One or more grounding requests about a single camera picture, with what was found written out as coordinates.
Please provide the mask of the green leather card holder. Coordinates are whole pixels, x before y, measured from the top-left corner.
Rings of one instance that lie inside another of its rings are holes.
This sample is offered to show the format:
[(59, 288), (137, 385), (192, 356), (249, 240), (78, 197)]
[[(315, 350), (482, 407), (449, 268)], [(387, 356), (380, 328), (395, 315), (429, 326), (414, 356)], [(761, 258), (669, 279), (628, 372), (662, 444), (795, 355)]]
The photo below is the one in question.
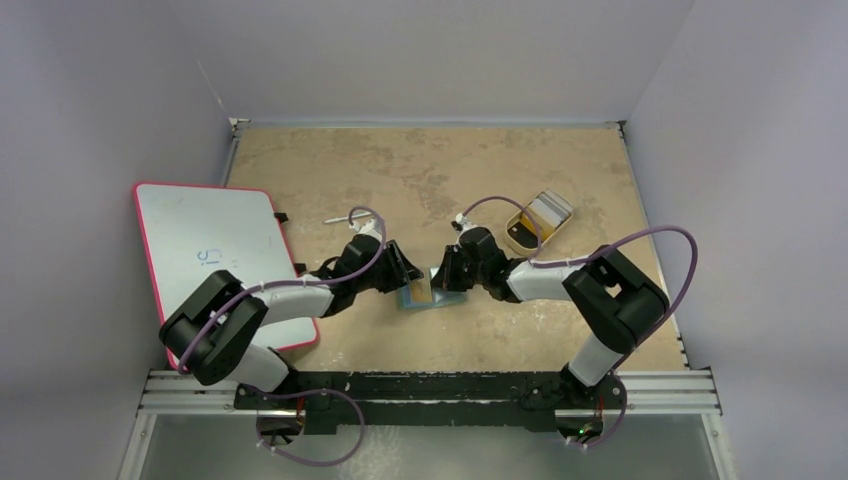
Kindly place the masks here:
[(424, 310), (465, 303), (468, 300), (467, 293), (450, 292), (431, 286), (430, 282), (437, 271), (437, 267), (431, 267), (425, 271), (422, 278), (413, 280), (410, 284), (402, 287), (397, 296), (398, 308), (400, 310)]

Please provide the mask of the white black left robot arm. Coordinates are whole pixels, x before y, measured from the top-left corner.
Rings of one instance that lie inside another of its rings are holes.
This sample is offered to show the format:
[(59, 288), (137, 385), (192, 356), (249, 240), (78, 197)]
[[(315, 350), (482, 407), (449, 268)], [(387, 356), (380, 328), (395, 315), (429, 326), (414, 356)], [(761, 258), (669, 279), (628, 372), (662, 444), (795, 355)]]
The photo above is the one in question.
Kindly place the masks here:
[(251, 385), (284, 409), (297, 399), (298, 382), (274, 348), (254, 343), (262, 326), (331, 317), (362, 292), (392, 293), (423, 276), (395, 241), (356, 234), (340, 255), (296, 279), (245, 288), (227, 270), (211, 273), (160, 327), (159, 339), (177, 370), (200, 384)]

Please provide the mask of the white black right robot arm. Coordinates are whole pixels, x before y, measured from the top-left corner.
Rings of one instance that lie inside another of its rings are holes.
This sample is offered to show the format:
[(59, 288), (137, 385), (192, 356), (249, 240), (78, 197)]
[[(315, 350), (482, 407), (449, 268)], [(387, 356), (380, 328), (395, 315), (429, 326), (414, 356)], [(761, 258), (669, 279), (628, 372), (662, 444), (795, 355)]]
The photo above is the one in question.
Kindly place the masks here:
[(508, 303), (573, 303), (591, 331), (561, 373), (563, 397), (576, 407), (599, 396), (603, 377), (636, 349), (670, 308), (660, 287), (608, 245), (587, 258), (534, 262), (509, 258), (484, 227), (464, 230), (445, 248), (430, 284), (454, 293), (480, 286), (493, 299)]

